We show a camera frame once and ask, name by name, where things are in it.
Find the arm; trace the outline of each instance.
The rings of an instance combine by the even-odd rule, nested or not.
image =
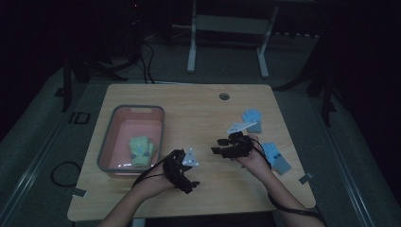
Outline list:
[[[163,165],[154,168],[147,176],[161,173],[163,173]],[[155,197],[168,188],[173,187],[174,185],[163,175],[145,179],[134,186],[98,226],[127,226],[138,207],[145,200]]]
[[[256,136],[249,135],[252,139],[257,140]],[[268,164],[256,150],[252,150],[248,157],[236,158],[250,171],[268,190],[269,194],[282,206],[291,209],[305,210],[307,209],[286,189],[286,187],[272,173]],[[302,216],[292,213],[280,211],[287,226],[324,226],[320,220],[310,216]]]

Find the metal frame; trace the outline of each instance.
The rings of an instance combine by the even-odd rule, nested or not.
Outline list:
[[[260,73],[262,78],[269,77],[268,66],[265,59],[265,51],[271,35],[271,30],[277,16],[278,6],[274,7],[269,20],[235,18],[197,14],[197,0],[192,1],[192,26],[191,26],[191,45],[189,48],[188,73],[195,72],[195,61],[197,57],[197,30],[214,30],[225,32],[238,32],[247,34],[264,35],[262,44],[256,48],[256,55],[259,61]]]

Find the clear plastic bin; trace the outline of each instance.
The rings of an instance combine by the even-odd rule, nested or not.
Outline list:
[[[160,106],[122,105],[114,109],[97,157],[98,167],[111,176],[138,175],[160,159],[165,110]],[[155,146],[148,166],[132,164],[132,138],[146,136]]]

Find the table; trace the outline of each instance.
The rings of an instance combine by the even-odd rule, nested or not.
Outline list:
[[[219,98],[221,93],[228,100]],[[77,188],[87,191],[74,197],[68,217],[73,221],[103,219],[130,190],[132,178],[112,178],[96,165],[96,158],[113,109],[120,104],[159,105],[166,111],[162,155],[176,148],[193,148],[200,165],[187,172],[200,185],[190,194],[171,189],[142,204],[135,218],[157,218],[270,211],[266,189],[237,162],[213,154],[217,140],[227,138],[226,130],[241,115],[254,108],[262,113],[261,143],[274,142],[292,169],[278,176],[306,207],[315,205],[295,147],[268,85],[223,84],[113,84],[108,88],[88,147]]]
[[[266,65],[265,50],[274,25],[278,6],[274,10],[269,20],[227,17],[216,15],[205,15],[197,13],[197,0],[192,1],[192,23],[191,23],[191,45],[189,48],[188,65],[186,71],[188,73],[195,72],[195,60],[197,56],[197,30],[212,30],[224,32],[236,32],[245,34],[263,35],[263,41],[256,48],[256,55],[259,61],[259,68],[262,78],[269,76],[268,66]]]

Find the gray floor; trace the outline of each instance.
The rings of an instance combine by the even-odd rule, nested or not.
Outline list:
[[[200,39],[196,71],[187,74],[187,37],[177,37],[172,43],[157,38],[153,36],[148,41],[154,49],[151,74],[158,82],[249,83],[272,87],[299,75],[317,41],[307,37],[272,37],[265,55],[270,77],[262,79],[255,50],[249,45],[216,44]],[[143,54],[148,61],[150,49],[144,46]],[[135,65],[120,75],[129,78],[130,83],[143,82],[141,68]],[[3,140],[0,204],[2,218],[5,211],[10,211],[9,226],[72,225],[66,216],[71,200],[69,189],[53,184],[50,174],[65,161],[82,164],[103,97],[113,82],[94,73],[89,84],[74,83],[74,102],[67,113],[61,113],[62,99],[53,96],[62,86],[62,73],[58,72]],[[308,83],[274,94],[305,172],[314,175],[310,184],[328,226],[401,226],[400,207],[353,118],[333,98],[337,111],[330,114],[332,126],[327,128],[319,114],[322,99],[307,97]],[[72,112],[91,114],[89,123],[69,124]],[[37,168],[30,166],[38,159],[41,162]],[[26,169],[37,170],[38,174],[24,175]],[[78,179],[78,171],[73,166],[65,166],[57,174],[63,183]],[[27,178],[31,179],[27,183],[31,187],[23,190],[22,195],[13,195],[17,183]],[[274,216],[278,225],[283,226],[277,214]],[[75,224],[96,226],[97,221]]]

